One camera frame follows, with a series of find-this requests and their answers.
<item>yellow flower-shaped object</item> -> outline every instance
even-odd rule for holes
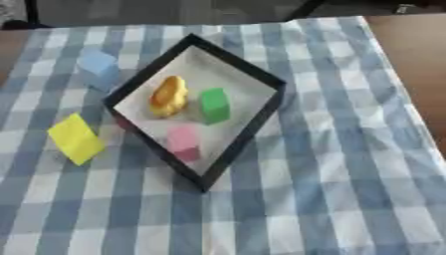
[[[166,118],[177,114],[187,103],[187,88],[179,76],[170,76],[154,91],[148,100],[154,115]]]

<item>gray background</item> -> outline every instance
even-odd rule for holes
[[[38,0],[43,23],[237,24],[283,21],[304,0]],[[312,16],[389,15],[394,4],[330,0]],[[437,8],[415,12],[437,12]]]

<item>green cube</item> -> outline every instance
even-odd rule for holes
[[[201,112],[208,125],[229,119],[229,102],[222,88],[206,90],[200,95]]]

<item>pink cube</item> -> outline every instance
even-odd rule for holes
[[[167,147],[183,161],[194,161],[200,157],[198,138],[191,125],[181,125],[169,130]]]

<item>black box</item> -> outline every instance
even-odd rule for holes
[[[271,97],[266,100],[261,109],[254,114],[248,124],[235,136],[233,141],[227,146],[223,152],[216,157],[207,170],[202,174],[198,174],[190,168],[186,163],[178,159],[174,154],[168,151],[159,140],[151,137],[141,130],[137,125],[130,121],[127,117],[116,110],[115,106],[119,104],[128,95],[139,88],[145,81],[154,76],[163,67],[178,57],[189,47],[198,48],[201,51],[215,57],[239,71],[245,73],[256,81],[270,87],[274,90]],[[177,173],[183,175],[192,181],[202,192],[206,192],[223,173],[227,166],[242,151],[244,146],[250,141],[256,132],[262,127],[271,114],[279,107],[285,91],[285,82],[277,77],[265,72],[264,70],[246,62],[245,60],[209,43],[200,37],[189,34],[179,41],[172,48],[167,50],[159,58],[154,60],[144,69],[139,71],[134,77],[128,80],[120,88],[113,91],[105,98],[105,105],[110,113],[116,118],[119,125],[139,136],[153,151],[170,165]]]

